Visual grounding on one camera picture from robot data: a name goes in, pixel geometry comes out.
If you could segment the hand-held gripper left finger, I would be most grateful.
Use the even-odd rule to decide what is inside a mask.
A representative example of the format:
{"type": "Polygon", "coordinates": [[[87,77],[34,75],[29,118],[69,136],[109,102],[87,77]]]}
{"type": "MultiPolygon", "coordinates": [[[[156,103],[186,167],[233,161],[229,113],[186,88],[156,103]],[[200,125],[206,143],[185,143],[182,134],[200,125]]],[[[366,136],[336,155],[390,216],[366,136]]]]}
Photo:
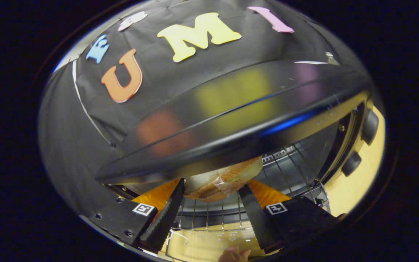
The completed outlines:
{"type": "Polygon", "coordinates": [[[118,198],[89,217],[89,222],[124,244],[158,253],[184,198],[185,180],[176,179],[133,199],[118,198]]]}

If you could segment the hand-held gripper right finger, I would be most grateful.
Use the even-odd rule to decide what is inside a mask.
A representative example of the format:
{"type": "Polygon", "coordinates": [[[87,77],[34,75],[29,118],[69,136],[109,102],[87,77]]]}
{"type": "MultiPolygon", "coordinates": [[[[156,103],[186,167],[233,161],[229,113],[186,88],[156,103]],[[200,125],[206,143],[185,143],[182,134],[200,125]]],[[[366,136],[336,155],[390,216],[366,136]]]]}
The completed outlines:
{"type": "Polygon", "coordinates": [[[239,191],[258,245],[266,253],[291,251],[331,232],[346,213],[333,214],[322,183],[284,194],[252,179],[239,191]]]}

